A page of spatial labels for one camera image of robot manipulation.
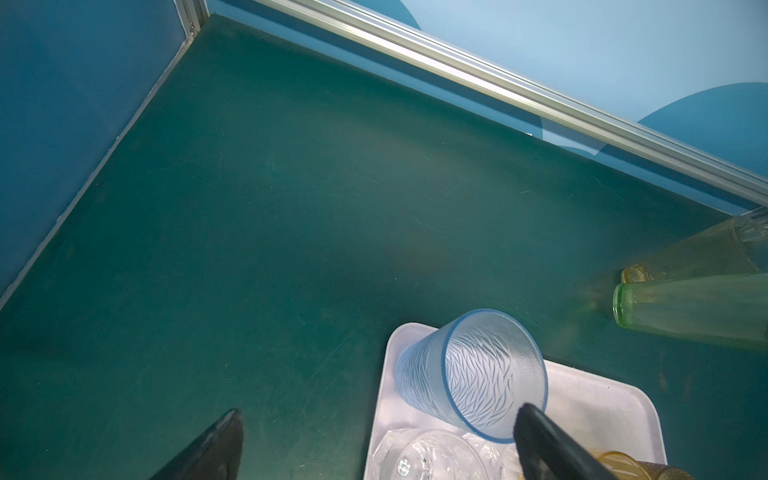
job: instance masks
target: metal frame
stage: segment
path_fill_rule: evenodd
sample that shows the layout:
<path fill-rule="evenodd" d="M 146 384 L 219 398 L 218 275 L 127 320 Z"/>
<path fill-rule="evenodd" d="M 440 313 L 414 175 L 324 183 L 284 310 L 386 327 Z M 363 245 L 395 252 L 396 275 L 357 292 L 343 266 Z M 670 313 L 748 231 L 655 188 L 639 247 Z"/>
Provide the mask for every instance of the metal frame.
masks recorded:
<path fill-rule="evenodd" d="M 345 0 L 254 0 L 416 67 L 768 206 L 768 180 Z"/>
<path fill-rule="evenodd" d="M 208 4 L 205 0 L 174 0 L 174 3 L 189 43 L 200 33 L 200 29 L 210 17 Z"/>

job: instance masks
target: glass cup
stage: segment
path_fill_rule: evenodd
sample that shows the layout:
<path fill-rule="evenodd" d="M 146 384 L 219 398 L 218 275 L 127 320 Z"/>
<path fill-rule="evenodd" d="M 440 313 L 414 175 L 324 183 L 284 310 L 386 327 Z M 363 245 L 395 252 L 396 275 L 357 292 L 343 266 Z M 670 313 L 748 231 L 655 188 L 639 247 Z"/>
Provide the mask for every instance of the glass cup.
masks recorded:
<path fill-rule="evenodd" d="M 622 283 L 614 317 L 628 329 L 768 350 L 768 273 Z"/>
<path fill-rule="evenodd" d="M 622 283 L 768 271 L 768 207 L 730 218 L 621 272 Z"/>
<path fill-rule="evenodd" d="M 472 446 L 444 430 L 391 430 L 372 458 L 375 480 L 488 480 Z"/>
<path fill-rule="evenodd" d="M 512 443 L 518 410 L 547 403 L 536 343 L 497 310 L 473 310 L 406 349 L 395 385 L 410 406 L 485 440 Z"/>

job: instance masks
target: white tray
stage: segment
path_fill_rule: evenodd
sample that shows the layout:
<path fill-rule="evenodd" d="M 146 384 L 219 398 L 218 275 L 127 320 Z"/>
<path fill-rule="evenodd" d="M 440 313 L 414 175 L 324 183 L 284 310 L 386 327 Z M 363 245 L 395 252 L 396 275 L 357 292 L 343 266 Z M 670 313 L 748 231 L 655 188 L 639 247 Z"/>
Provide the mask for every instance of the white tray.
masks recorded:
<path fill-rule="evenodd" d="M 395 390 L 395 362 L 403 350 L 437 330 L 406 323 L 389 337 L 384 355 L 379 398 L 373 416 L 366 470 L 388 430 L 424 428 L 463 432 L 408 405 Z M 618 450 L 642 462 L 666 464 L 661 424 L 654 404 L 637 387 L 544 361 L 549 379 L 546 414 L 584 447 Z"/>

